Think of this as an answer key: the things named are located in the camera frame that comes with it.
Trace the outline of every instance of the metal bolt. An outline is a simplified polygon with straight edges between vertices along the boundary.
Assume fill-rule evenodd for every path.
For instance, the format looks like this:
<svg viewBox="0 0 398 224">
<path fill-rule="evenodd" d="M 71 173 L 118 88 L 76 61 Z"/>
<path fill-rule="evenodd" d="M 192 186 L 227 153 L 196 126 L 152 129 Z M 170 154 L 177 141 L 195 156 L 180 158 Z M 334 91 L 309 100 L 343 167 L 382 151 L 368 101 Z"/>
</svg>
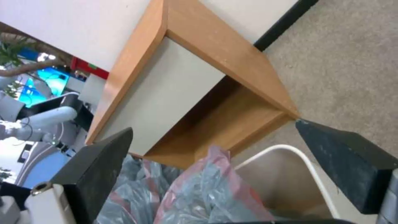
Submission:
<svg viewBox="0 0 398 224">
<path fill-rule="evenodd" d="M 30 191 L 30 194 L 32 196 L 39 195 L 49 189 L 53 188 L 53 184 L 49 181 L 46 182 L 41 182 L 40 184 L 36 185 L 32 190 Z"/>
</svg>

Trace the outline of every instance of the tree branch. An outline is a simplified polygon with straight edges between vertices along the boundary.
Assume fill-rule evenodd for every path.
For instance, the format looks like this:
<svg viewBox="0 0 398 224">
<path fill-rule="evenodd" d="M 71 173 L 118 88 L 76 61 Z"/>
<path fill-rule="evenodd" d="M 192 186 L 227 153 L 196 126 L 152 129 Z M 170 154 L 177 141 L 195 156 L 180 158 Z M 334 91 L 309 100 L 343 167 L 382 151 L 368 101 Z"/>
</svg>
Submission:
<svg viewBox="0 0 398 224">
<path fill-rule="evenodd" d="M 0 42 L 2 43 L 8 43 L 8 44 L 16 44 L 23 38 L 26 38 L 26 43 L 29 44 L 29 48 L 36 51 L 36 52 L 44 52 L 50 55 L 56 56 L 58 59 L 60 59 L 64 65 L 70 65 L 72 61 L 72 56 L 58 50 L 55 47 L 52 47 L 48 44 L 36 41 L 32 38 L 21 36 L 18 34 L 13 34 L 13 33 L 0 33 Z"/>
<path fill-rule="evenodd" d="M 0 76 L 3 77 L 12 77 L 24 73 L 31 73 L 40 69 L 45 69 L 51 66 L 57 66 L 57 65 L 63 65 L 64 63 L 59 60 L 47 60 L 47 61 L 41 61 L 37 63 L 31 63 L 31 64 L 24 64 L 20 65 L 18 67 L 12 68 L 12 69 L 7 69 L 7 70 L 0 70 Z"/>
</svg>

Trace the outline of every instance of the garbage bag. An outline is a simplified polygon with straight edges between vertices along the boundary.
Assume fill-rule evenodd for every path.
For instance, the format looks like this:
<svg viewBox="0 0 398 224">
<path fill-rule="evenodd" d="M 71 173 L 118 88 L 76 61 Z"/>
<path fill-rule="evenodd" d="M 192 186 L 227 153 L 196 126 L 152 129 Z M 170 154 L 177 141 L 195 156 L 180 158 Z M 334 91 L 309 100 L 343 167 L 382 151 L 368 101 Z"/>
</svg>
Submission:
<svg viewBox="0 0 398 224">
<path fill-rule="evenodd" d="M 211 147 L 208 156 L 171 184 L 155 224 L 200 224 L 274 220 L 259 196 L 234 171 L 229 152 Z"/>
<path fill-rule="evenodd" d="M 127 155 L 96 223 L 152 224 L 166 191 L 181 173 L 180 169 Z"/>
</svg>

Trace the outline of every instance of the wood grain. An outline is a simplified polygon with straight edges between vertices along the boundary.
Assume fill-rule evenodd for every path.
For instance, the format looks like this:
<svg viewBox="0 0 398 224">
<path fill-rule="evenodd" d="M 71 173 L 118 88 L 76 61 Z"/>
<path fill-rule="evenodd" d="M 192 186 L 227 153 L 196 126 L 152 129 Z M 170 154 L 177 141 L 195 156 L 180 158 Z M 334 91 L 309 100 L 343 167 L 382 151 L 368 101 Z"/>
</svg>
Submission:
<svg viewBox="0 0 398 224">
<path fill-rule="evenodd" d="M 266 56 L 198 0 L 170 0 L 166 35 L 276 108 L 298 112 Z"/>
<path fill-rule="evenodd" d="M 211 145 L 234 156 L 291 118 L 229 77 L 217 84 L 145 156 L 186 169 Z"/>
<path fill-rule="evenodd" d="M 165 0 L 152 0 L 146 8 L 109 73 L 86 144 L 95 140 L 145 63 L 159 46 L 167 29 L 167 9 Z"/>
</svg>

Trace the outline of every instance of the white wall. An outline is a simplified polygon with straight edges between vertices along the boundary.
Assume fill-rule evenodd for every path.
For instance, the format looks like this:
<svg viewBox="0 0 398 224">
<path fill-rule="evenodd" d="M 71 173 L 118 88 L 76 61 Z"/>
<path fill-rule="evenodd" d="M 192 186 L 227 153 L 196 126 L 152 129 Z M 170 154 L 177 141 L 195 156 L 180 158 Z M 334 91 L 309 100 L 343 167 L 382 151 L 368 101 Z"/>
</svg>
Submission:
<svg viewBox="0 0 398 224">
<path fill-rule="evenodd" d="M 150 0 L 0 0 L 0 21 L 110 71 Z M 200 0 L 254 42 L 297 0 Z"/>
<path fill-rule="evenodd" d="M 149 0 L 0 0 L 0 21 L 109 71 Z"/>
</svg>

